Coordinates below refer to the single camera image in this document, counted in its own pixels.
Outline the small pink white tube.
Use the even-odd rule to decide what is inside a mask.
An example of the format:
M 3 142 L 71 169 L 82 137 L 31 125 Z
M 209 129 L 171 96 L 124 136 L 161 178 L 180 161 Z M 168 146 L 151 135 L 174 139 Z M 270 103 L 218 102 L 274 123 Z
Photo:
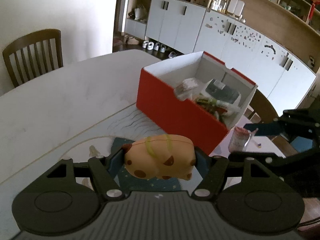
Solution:
M 228 145 L 229 152 L 244 152 L 257 131 L 258 129 L 251 132 L 243 127 L 234 127 L 233 134 Z

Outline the white green wipes pack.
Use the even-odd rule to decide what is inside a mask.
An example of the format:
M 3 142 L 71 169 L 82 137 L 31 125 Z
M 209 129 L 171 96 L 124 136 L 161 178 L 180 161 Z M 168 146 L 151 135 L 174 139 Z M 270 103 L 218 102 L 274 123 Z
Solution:
M 239 106 L 241 99 L 241 94 L 236 89 L 216 79 L 207 82 L 200 93 L 205 97 L 214 98 L 235 106 Z

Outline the cotton swabs bag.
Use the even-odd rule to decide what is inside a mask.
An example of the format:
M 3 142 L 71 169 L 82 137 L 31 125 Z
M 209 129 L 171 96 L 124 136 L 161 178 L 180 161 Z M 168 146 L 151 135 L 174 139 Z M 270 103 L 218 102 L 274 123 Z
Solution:
M 205 83 L 192 77 L 184 79 L 178 86 L 174 88 L 174 94 L 180 101 L 186 99 L 194 100 L 197 98 L 204 88 Z

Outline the tan spotted plush toy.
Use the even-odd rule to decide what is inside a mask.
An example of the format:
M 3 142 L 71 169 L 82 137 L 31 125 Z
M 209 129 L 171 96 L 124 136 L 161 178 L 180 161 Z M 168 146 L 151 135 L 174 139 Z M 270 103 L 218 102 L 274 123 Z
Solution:
M 163 134 L 121 147 L 125 168 L 139 179 L 191 180 L 196 155 L 193 142 L 184 136 Z

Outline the green white tube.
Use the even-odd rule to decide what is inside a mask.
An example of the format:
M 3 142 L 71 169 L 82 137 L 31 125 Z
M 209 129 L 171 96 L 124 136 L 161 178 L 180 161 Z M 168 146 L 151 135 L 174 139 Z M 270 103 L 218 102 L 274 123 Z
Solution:
M 240 107 L 228 102 L 224 102 L 221 100 L 213 100 L 213 104 L 216 105 L 217 107 L 223 108 L 228 112 L 240 112 Z

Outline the dark foil packet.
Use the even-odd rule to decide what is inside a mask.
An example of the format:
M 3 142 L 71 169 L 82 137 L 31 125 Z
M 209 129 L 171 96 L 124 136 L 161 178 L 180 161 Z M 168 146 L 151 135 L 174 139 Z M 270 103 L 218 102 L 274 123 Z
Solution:
M 195 103 L 202 107 L 208 113 L 214 113 L 217 111 L 218 107 L 213 104 L 213 98 L 208 98 L 205 96 L 198 96 L 195 99 Z

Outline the near wooden chair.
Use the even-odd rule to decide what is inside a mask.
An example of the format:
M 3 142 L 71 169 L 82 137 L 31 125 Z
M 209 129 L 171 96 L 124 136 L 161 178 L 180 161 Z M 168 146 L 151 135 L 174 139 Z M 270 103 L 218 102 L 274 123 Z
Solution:
M 245 111 L 245 117 L 253 123 L 260 124 L 273 121 L 278 117 L 278 114 L 263 93 L 257 89 Z M 268 139 L 270 139 L 286 157 L 298 153 L 282 135 L 268 136 Z

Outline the wooden chair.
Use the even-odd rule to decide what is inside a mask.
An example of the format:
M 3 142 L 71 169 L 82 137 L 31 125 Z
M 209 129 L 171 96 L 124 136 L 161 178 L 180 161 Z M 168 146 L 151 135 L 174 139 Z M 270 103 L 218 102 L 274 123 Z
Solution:
M 263 93 L 257 89 L 245 111 L 245 117 L 253 123 L 260 124 L 273 121 L 278 117 L 278 114 Z M 286 157 L 298 153 L 282 135 L 268 136 L 268 139 L 270 139 Z
M 20 37 L 3 50 L 14 87 L 63 67 L 61 31 L 43 29 Z

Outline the red cardboard shoe box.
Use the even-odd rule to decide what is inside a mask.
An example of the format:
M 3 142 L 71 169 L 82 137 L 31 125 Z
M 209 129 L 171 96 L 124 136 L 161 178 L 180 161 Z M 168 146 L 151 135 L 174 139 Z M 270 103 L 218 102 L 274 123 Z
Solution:
M 174 89 L 188 78 L 200 85 L 185 100 L 176 97 Z M 195 102 L 204 85 L 212 79 L 240 93 L 240 111 L 222 120 Z M 195 146 L 211 154 L 244 114 L 257 84 L 236 69 L 205 51 L 178 56 L 144 67 L 140 72 L 137 108 L 168 134 L 191 139 Z

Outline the white shoes row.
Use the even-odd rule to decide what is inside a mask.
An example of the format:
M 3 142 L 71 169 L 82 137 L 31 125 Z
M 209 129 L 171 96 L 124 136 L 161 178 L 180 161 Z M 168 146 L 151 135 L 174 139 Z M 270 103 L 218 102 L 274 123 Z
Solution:
M 148 54 L 159 58 L 160 60 L 172 59 L 183 55 L 179 51 L 167 47 L 162 43 L 153 41 L 143 41 L 142 49 Z

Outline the far wooden chair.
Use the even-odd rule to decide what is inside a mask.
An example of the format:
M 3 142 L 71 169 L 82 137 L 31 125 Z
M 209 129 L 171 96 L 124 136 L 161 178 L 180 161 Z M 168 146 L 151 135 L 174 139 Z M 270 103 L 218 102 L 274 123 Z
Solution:
M 14 87 L 63 67 L 61 31 L 43 29 L 20 37 L 3 50 Z

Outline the white wall cabinet unit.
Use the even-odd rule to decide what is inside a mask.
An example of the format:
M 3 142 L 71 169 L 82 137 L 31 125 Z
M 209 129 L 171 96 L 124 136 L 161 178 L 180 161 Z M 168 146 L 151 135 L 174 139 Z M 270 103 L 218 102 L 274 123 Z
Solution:
M 276 111 L 298 107 L 316 81 L 319 35 L 267 0 L 245 0 L 239 20 L 182 0 L 151 0 L 146 23 L 127 20 L 126 32 L 182 54 L 206 51 L 258 84 Z

